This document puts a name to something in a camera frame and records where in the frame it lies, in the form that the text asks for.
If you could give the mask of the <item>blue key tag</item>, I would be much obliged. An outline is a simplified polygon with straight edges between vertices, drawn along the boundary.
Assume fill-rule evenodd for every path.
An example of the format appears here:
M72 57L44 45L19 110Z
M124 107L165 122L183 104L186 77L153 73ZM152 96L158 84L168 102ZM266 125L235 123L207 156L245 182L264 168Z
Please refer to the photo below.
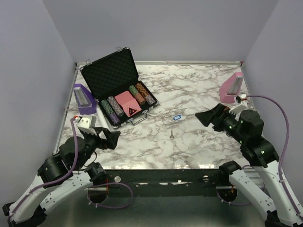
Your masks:
M180 120L181 117L182 117L181 115L176 115L176 116L173 117L173 120L174 121Z

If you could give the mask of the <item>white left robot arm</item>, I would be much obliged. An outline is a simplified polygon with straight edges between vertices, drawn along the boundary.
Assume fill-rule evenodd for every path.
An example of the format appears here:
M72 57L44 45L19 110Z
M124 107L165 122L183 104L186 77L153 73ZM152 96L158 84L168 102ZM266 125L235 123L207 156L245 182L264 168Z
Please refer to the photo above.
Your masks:
M32 184L15 202L4 204L4 215L10 227L37 227L42 224L51 207L72 194L90 186L108 182L99 162L85 163L96 149L115 149L119 131L103 127L92 128L93 133L81 131L59 147L59 152L48 157L37 171Z

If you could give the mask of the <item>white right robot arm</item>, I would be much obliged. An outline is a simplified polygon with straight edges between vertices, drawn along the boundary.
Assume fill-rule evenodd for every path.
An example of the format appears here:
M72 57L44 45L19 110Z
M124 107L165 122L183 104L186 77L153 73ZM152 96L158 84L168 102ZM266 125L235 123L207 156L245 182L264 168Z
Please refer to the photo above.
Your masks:
M274 146L262 136L264 122L260 115L250 109L241 111L239 118L223 104L196 113L195 117L205 126L225 132L240 144L240 151L250 166L261 177L267 191L260 189L234 161L219 167L218 181L232 184L258 210L267 227L301 227L303 207L295 197L283 176Z

